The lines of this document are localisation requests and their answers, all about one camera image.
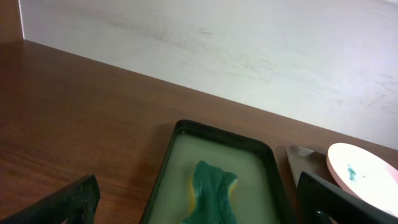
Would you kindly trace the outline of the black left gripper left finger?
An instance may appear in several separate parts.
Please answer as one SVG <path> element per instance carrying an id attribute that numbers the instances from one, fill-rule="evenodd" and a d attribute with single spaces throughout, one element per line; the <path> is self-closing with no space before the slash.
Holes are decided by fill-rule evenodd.
<path id="1" fill-rule="evenodd" d="M 90 224 L 94 222 L 99 200 L 96 177 L 86 175 L 1 220 L 1 224 Z"/>

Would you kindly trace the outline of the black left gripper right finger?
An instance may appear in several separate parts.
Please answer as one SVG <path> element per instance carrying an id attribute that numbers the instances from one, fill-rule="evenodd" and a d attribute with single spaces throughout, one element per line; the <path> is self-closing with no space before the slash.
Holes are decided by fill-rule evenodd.
<path id="1" fill-rule="evenodd" d="M 297 186 L 305 223 L 397 224 L 397 217 L 373 207 L 315 174 L 302 172 Z"/>

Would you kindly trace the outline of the pink plate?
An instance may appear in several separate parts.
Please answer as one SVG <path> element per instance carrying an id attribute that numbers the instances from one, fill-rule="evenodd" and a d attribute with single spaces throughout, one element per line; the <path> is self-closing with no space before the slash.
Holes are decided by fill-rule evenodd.
<path id="1" fill-rule="evenodd" d="M 336 183 L 368 204 L 397 216 L 397 169 L 358 146 L 332 144 L 326 164 Z"/>

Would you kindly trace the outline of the green yellow sponge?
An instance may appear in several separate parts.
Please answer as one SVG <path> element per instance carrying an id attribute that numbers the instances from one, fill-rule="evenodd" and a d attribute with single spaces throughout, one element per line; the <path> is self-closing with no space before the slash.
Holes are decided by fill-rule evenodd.
<path id="1" fill-rule="evenodd" d="M 230 202 L 230 194 L 238 182 L 232 172 L 200 161 L 190 181 L 193 196 L 190 214 L 183 224 L 237 224 L 238 219 Z"/>

